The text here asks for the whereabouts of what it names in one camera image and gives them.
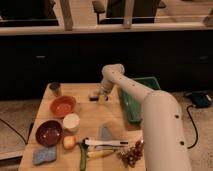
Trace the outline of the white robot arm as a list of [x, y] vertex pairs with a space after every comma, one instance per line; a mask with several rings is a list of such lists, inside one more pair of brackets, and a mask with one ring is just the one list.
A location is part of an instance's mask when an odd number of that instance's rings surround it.
[[124, 72], [122, 64], [105, 65], [99, 92], [107, 95], [117, 85], [141, 105], [147, 171], [192, 171], [177, 100], [166, 91], [126, 77]]

